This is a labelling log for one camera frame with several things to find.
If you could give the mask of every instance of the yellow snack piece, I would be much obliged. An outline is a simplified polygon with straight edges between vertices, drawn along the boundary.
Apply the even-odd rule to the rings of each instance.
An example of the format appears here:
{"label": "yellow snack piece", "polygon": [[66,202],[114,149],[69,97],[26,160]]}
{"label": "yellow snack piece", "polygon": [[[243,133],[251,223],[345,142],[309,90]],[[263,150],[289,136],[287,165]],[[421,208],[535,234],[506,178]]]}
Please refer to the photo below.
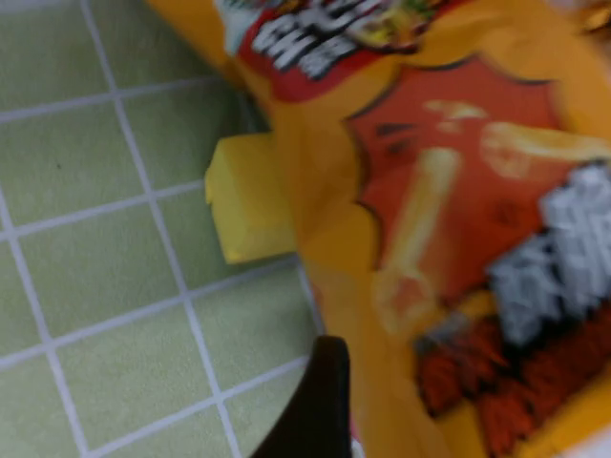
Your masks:
{"label": "yellow snack piece", "polygon": [[272,145],[271,134],[225,138],[206,172],[206,198],[229,263],[295,251]]}

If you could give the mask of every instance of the food image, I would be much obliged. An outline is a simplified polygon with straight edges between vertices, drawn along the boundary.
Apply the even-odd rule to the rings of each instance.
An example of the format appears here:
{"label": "food image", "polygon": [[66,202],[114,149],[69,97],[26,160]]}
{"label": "food image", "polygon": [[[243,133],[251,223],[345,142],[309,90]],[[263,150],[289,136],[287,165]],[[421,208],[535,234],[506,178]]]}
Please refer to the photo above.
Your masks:
{"label": "food image", "polygon": [[460,121],[462,119],[485,119],[488,117],[484,109],[464,101],[429,100],[424,106],[427,110],[438,112],[443,116],[443,120],[437,124],[437,130],[445,134],[461,134]]}
{"label": "food image", "polygon": [[382,269],[375,274],[374,301],[390,332],[435,308],[435,296],[418,262],[460,169],[456,151],[431,148],[420,153],[414,178]]}
{"label": "food image", "polygon": [[347,34],[368,48],[413,52],[427,23],[422,12],[396,1],[387,10],[356,21]]}
{"label": "food image", "polygon": [[[545,179],[545,167],[558,159],[578,163],[611,158],[611,145],[600,138],[509,122],[487,124],[480,148],[484,160],[499,175],[516,179],[528,176]],[[535,173],[539,171],[533,170],[536,167],[541,174]]]}

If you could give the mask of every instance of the orange packaging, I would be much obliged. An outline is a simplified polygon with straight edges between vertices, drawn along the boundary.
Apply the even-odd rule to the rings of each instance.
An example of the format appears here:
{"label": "orange packaging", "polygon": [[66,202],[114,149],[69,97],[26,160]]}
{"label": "orange packaging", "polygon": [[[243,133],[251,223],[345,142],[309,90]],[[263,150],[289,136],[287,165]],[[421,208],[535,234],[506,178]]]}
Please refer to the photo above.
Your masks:
{"label": "orange packaging", "polygon": [[272,121],[367,456],[547,458],[611,423],[611,91],[577,25],[540,0],[150,3]]}

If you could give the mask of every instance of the snack bag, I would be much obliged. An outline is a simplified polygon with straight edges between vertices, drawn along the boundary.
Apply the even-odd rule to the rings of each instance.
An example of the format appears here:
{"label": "snack bag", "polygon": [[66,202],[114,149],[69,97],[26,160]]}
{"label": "snack bag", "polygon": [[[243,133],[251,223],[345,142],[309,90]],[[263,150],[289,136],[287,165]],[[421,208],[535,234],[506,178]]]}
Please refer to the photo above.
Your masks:
{"label": "snack bag", "polygon": [[547,458],[611,423],[611,92],[579,27],[540,0],[212,1],[200,46],[222,21],[271,118],[366,455]]}

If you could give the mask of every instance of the green tile floor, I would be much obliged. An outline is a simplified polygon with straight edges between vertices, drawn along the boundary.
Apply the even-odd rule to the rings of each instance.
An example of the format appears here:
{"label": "green tile floor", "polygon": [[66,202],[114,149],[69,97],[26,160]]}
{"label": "green tile floor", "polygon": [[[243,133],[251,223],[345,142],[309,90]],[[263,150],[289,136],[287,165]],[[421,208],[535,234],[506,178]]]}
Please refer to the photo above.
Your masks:
{"label": "green tile floor", "polygon": [[139,0],[1,0],[0,57],[0,457],[248,456],[320,328],[205,204],[261,121]]}

